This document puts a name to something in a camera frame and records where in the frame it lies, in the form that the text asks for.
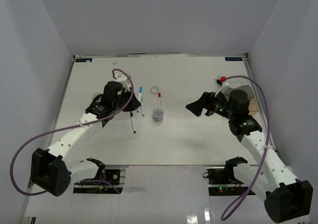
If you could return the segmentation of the black capped white marker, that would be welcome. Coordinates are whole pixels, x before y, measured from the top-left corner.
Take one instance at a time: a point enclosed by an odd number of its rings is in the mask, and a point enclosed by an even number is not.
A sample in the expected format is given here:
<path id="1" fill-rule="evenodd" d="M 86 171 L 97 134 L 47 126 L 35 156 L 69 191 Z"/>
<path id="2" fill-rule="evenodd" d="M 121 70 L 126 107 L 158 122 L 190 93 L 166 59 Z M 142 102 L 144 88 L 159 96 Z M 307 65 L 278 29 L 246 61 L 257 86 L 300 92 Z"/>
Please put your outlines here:
<path id="1" fill-rule="evenodd" d="M 132 124 L 133 133 L 135 134 L 137 131 L 136 131 L 136 128 L 135 128 L 134 115 L 133 115 L 132 112 L 130 112 L 130 118 L 131 118 L 131 124 Z"/>

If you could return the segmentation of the blue capped white marker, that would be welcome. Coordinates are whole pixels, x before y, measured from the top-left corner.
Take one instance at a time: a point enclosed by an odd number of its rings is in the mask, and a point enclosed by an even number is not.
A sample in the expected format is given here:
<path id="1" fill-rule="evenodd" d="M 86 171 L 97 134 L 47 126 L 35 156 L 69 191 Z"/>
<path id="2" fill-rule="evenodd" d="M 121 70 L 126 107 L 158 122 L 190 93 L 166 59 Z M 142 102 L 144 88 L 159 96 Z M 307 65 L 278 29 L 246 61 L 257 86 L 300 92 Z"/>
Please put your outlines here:
<path id="1" fill-rule="evenodd" d="M 142 100 L 142 91 L 143 91 L 143 88 L 140 86 L 140 87 L 139 87 L 139 93 L 138 93 L 138 100 L 139 100 L 139 102 L 141 102 L 141 100 Z"/>

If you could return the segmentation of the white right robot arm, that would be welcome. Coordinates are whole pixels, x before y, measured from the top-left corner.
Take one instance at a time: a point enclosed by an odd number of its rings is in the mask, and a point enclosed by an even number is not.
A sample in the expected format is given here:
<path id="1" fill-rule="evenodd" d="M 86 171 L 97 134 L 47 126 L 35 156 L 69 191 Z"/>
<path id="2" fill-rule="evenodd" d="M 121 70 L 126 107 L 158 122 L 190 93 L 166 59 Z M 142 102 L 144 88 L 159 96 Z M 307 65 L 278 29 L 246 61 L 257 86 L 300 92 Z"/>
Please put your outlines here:
<path id="1" fill-rule="evenodd" d="M 249 113 L 250 100 L 245 91 L 233 90 L 228 99 L 219 92 L 204 92 L 186 109 L 199 117 L 218 114 L 229 121 L 231 133 L 249 151 L 260 167 L 254 171 L 242 157 L 226 161 L 224 177 L 232 184 L 242 182 L 264 203 L 271 220 L 281 223 L 310 213 L 313 187 L 301 181 L 267 145 L 265 133 Z"/>

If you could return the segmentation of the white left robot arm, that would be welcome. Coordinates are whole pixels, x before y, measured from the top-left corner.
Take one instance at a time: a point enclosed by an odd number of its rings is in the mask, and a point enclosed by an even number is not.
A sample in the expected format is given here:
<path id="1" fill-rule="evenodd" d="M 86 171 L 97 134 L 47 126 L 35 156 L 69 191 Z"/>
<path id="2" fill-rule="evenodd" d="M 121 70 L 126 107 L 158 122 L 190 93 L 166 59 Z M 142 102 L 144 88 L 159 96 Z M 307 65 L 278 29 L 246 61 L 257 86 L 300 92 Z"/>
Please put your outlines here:
<path id="1" fill-rule="evenodd" d="M 109 81 L 85 109 L 77 127 L 46 149 L 32 154 L 30 181 L 58 197 L 71 183 L 75 170 L 71 160 L 81 146 L 99 132 L 118 111 L 132 112 L 140 107 L 127 79 Z"/>

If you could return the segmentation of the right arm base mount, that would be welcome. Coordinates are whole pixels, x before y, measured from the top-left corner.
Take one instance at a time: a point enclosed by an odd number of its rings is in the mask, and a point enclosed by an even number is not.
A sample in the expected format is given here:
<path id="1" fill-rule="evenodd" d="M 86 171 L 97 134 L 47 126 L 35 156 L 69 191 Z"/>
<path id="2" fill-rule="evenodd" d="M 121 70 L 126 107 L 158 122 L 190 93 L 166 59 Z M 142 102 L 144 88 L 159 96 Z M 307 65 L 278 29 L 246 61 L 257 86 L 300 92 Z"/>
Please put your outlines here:
<path id="1" fill-rule="evenodd" d="M 223 166 L 207 167 L 202 177 L 208 181 L 210 197 L 240 196 L 247 186 L 236 179 L 230 179 Z"/>

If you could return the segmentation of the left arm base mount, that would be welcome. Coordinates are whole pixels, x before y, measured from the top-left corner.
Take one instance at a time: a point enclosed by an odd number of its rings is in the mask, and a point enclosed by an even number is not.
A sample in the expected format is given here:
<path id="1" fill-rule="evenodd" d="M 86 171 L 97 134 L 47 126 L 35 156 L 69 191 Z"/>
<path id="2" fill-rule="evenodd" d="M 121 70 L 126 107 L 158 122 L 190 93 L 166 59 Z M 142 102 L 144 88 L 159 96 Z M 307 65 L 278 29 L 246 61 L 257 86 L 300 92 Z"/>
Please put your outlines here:
<path id="1" fill-rule="evenodd" d="M 121 194 L 125 183 L 125 170 L 106 169 L 103 182 L 79 182 L 74 194 Z"/>

